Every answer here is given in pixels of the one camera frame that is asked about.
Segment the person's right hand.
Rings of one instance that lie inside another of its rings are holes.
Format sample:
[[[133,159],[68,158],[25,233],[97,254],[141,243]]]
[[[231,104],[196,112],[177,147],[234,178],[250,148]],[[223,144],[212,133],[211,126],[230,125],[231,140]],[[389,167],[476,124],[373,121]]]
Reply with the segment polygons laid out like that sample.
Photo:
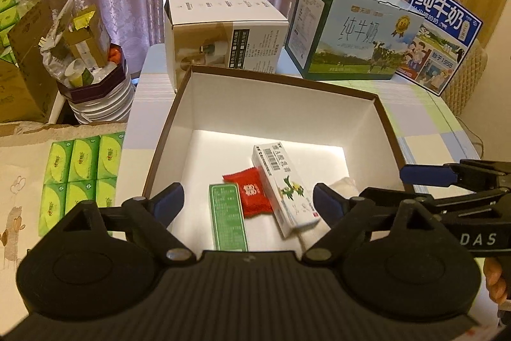
[[[509,295],[509,287],[503,277],[503,269],[500,262],[495,258],[486,258],[483,264],[483,273],[486,279],[489,298],[495,304],[502,305]]]

